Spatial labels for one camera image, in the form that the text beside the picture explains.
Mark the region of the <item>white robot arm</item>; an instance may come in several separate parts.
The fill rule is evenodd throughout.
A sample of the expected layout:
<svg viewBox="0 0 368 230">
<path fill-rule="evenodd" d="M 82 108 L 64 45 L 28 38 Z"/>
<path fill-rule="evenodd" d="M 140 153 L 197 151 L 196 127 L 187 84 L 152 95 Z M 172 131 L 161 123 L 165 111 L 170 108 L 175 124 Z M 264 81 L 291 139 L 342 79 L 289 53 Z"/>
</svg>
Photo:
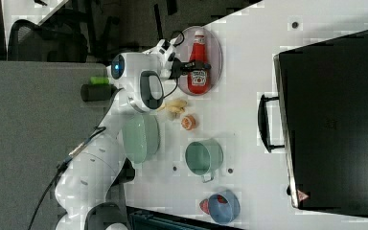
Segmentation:
<svg viewBox="0 0 368 230">
<path fill-rule="evenodd" d="M 164 39 L 145 53 L 121 53 L 111 64 L 111 76 L 121 87 L 96 131 L 57 167 L 57 203 L 66 211 L 55 230 L 85 230 L 88 216 L 105 197 L 122 170 L 122 146 L 117 136 L 134 116 L 162 107 L 162 81 L 209 70 L 205 60 L 181 61 L 175 45 Z"/>
</svg>

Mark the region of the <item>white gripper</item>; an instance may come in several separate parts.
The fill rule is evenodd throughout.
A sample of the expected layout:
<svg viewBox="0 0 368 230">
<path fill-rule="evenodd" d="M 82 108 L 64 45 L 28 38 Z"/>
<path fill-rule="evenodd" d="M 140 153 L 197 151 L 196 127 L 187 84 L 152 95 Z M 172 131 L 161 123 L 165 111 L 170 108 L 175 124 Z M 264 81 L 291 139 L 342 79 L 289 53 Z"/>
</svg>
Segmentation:
<svg viewBox="0 0 368 230">
<path fill-rule="evenodd" d="M 169 40 L 161 39 L 157 45 L 144 52 L 150 58 L 150 66 L 162 80 L 177 80 L 181 76 L 188 76 L 194 70 L 210 70 L 212 66 L 204 62 L 188 62 L 181 66 L 181 61 L 177 58 L 177 51 Z"/>
</svg>

